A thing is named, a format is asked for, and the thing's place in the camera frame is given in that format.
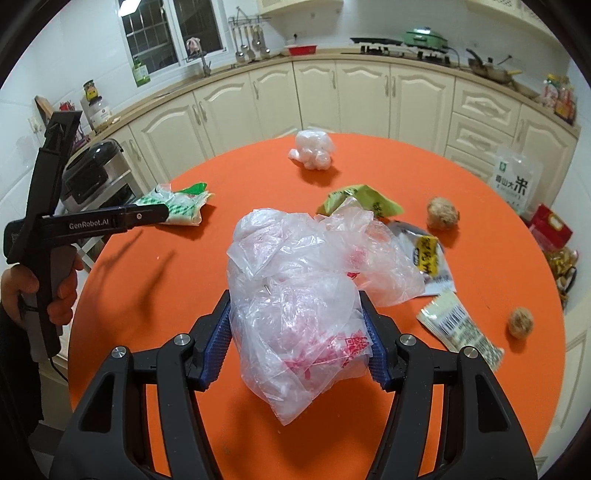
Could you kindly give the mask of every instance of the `table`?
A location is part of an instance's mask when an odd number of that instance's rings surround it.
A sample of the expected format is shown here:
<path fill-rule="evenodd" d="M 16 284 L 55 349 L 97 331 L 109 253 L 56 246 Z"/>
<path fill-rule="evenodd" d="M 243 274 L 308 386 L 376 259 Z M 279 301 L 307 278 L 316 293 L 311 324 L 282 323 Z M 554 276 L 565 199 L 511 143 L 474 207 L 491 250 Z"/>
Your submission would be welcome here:
<path fill-rule="evenodd" d="M 260 142 L 220 155 L 173 181 L 198 181 L 215 193 L 197 228 L 152 226 L 114 236 L 82 292 L 69 352 L 72 405 L 111 349 L 161 346 L 210 313 L 227 288 L 226 249 L 241 217 L 255 208 L 313 214 L 339 187 L 367 183 L 400 203 L 400 219 L 426 227 L 433 196 L 452 200 L 459 230 L 440 235 L 458 296 L 492 342 L 506 350 L 497 378 L 537 452 L 558 403 L 564 370 L 563 314 L 550 269 L 517 215 L 492 189 L 449 160 L 407 144 L 361 135 L 332 135 L 328 171 L 307 171 L 287 159 L 293 137 Z M 400 330 L 443 346 L 415 319 L 430 298 L 380 309 Z M 535 318 L 526 342 L 511 339 L 506 320 L 518 307 Z M 213 452 L 226 480 L 366 477 L 392 394 L 371 377 L 342 381 L 286 427 L 244 385 L 232 344 L 217 382 L 197 394 Z M 437 452 L 443 391 L 435 387 L 421 473 Z M 155 463 L 168 473 L 155 388 L 148 391 Z"/>

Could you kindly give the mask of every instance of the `red dish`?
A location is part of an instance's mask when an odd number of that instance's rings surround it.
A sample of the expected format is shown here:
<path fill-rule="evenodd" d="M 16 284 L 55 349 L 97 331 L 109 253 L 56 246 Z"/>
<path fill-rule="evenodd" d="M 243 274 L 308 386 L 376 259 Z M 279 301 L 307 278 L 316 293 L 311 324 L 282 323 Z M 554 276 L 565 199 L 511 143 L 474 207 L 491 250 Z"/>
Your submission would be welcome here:
<path fill-rule="evenodd" d="M 292 57 L 297 57 L 299 55 L 313 55 L 316 53 L 316 47 L 318 45 L 304 45 L 304 46 L 297 46 L 297 47 L 287 47 L 290 51 L 290 55 Z"/>

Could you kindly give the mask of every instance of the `crumpled plastic bag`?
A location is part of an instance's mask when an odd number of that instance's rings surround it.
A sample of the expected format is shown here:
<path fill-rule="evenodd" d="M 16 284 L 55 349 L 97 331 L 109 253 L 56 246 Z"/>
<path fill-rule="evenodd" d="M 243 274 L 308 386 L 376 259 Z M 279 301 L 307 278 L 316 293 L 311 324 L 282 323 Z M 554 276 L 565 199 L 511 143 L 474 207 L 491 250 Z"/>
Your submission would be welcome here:
<path fill-rule="evenodd" d="M 332 163 L 330 154 L 336 147 L 329 135 L 322 130 L 302 130 L 295 136 L 295 148 L 289 159 L 304 164 L 308 170 L 328 170 Z"/>
<path fill-rule="evenodd" d="M 330 217 L 255 210 L 238 222 L 228 256 L 242 378 L 283 425 L 365 373 L 372 342 L 359 289 L 377 306 L 424 292 L 392 232 L 352 197 Z"/>

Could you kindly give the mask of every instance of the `drawer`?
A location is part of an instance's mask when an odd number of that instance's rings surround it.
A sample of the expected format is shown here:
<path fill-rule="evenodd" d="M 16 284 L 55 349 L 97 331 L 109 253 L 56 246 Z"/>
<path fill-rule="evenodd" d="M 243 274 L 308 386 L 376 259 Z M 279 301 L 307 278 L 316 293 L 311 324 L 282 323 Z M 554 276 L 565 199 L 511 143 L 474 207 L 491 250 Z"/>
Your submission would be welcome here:
<path fill-rule="evenodd" d="M 458 79 L 453 111 L 514 137 L 521 102 L 496 90 Z"/>
<path fill-rule="evenodd" d="M 495 169 L 491 164 L 485 162 L 484 160 L 481 160 L 474 155 L 470 155 L 469 153 L 465 153 L 453 147 L 446 148 L 445 157 L 455 164 L 461 166 L 463 169 L 473 173 L 484 182 L 489 181 Z"/>
<path fill-rule="evenodd" d="M 494 165 L 496 149 L 500 145 L 510 148 L 512 144 L 512 136 L 466 116 L 452 114 L 447 145 Z"/>

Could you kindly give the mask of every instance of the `cabinet door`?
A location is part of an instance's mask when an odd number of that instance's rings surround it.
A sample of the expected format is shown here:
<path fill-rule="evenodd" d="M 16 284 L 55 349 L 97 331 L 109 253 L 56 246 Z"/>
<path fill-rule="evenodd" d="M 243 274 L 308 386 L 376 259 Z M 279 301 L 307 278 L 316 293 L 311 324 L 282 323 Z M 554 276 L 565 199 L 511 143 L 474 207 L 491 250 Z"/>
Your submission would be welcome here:
<path fill-rule="evenodd" d="M 130 124 L 150 171 L 168 183 L 212 156 L 192 93 L 175 98 Z"/>
<path fill-rule="evenodd" d="M 134 175 L 135 181 L 144 193 L 148 193 L 152 190 L 157 182 L 148 166 L 144 156 L 139 151 L 139 147 L 135 142 L 135 138 L 131 133 L 129 125 L 125 125 L 123 128 L 117 130 L 114 134 L 110 135 L 109 138 L 113 138 L 119 142 L 119 145 L 123 148 L 123 156 L 127 160 L 129 169 Z"/>
<path fill-rule="evenodd" d="M 395 65 L 391 74 L 390 138 L 443 155 L 455 78 Z"/>
<path fill-rule="evenodd" d="M 216 155 L 263 139 L 248 73 L 212 83 L 193 94 Z"/>
<path fill-rule="evenodd" d="M 473 173 L 484 182 L 489 181 L 494 171 L 494 167 L 491 164 L 457 148 L 447 147 L 445 149 L 445 157 L 470 173 Z"/>
<path fill-rule="evenodd" d="M 542 163 L 544 171 L 536 190 L 533 208 L 551 206 L 573 159 L 577 139 L 551 119 L 523 105 L 513 149 Z"/>
<path fill-rule="evenodd" d="M 453 110 L 514 137 L 521 102 L 467 80 L 456 80 Z"/>
<path fill-rule="evenodd" d="M 340 130 L 389 137 L 390 65 L 338 61 Z"/>
<path fill-rule="evenodd" d="M 295 83 L 304 129 L 339 133 L 339 91 L 333 61 L 295 61 Z"/>
<path fill-rule="evenodd" d="M 496 128 L 481 124 L 458 113 L 452 114 L 448 140 L 451 147 L 494 165 L 495 154 L 499 146 L 510 147 L 512 143 L 513 137 Z"/>
<path fill-rule="evenodd" d="M 249 75 L 263 138 L 298 133 L 301 130 L 300 104 L 292 64 L 254 70 Z"/>

